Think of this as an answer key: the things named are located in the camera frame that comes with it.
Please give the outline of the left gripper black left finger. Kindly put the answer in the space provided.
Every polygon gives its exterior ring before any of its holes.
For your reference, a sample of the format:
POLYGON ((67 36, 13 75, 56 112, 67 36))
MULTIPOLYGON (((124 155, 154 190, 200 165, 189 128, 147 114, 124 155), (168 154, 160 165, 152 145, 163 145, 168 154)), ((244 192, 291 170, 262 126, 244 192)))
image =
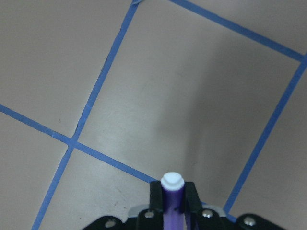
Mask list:
POLYGON ((137 230, 163 230, 164 205, 162 186, 159 181, 150 182, 149 206, 143 209, 137 217, 137 230))

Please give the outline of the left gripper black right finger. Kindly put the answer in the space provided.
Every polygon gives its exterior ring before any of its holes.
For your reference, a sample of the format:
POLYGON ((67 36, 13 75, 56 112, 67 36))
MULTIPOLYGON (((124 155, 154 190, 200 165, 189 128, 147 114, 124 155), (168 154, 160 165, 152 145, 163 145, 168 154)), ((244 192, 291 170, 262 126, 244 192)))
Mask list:
POLYGON ((183 210, 188 230, 234 230, 235 224, 228 219, 221 207, 203 204, 193 182, 186 182, 183 210))

